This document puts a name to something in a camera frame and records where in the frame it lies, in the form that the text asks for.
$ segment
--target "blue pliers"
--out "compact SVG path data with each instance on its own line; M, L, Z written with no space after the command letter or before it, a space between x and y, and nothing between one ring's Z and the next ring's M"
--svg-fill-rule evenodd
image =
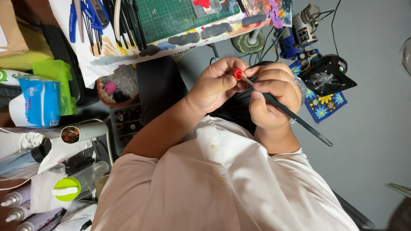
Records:
M103 29L107 27L108 23L106 25L102 25L101 21L99 20L96 14L96 11L94 9L92 10L88 9L84 1L81 1L81 10L84 12L86 17L90 20L91 28L97 30L99 34L103 35ZM76 21L77 21L76 8L74 6L74 0L72 0L72 3L70 5L70 16L69 16L69 37L70 37L70 42L72 43L76 42Z

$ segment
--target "cutting mat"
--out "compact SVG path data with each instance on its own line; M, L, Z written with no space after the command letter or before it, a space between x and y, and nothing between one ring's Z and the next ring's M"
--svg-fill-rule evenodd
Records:
M197 18L191 0L137 0L147 43L164 39L240 13L235 0L222 3L219 13Z

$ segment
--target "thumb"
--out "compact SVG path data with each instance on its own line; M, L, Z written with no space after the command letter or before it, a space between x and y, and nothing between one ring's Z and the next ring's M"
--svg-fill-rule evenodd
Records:
M264 121L268 115L266 100L261 92L253 91L249 111L253 122Z
M226 77L226 78L210 78L209 79L209 86L210 86L210 95L217 95L219 93L225 92L227 90L232 89L237 85L237 80L234 76Z

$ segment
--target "green container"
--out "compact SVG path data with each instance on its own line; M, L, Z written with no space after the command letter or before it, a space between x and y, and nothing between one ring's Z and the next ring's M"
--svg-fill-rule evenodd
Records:
M33 62L35 76L60 82L61 116L77 114L76 98L70 94L69 81L73 80L70 64L63 60Z

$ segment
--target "brown paper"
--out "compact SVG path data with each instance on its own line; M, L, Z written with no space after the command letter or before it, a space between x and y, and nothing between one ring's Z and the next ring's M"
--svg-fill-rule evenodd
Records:
M0 49L6 50L0 52L0 57L23 54L28 51L27 44L17 25L11 0L0 0L0 25L8 42L7 46L0 46Z

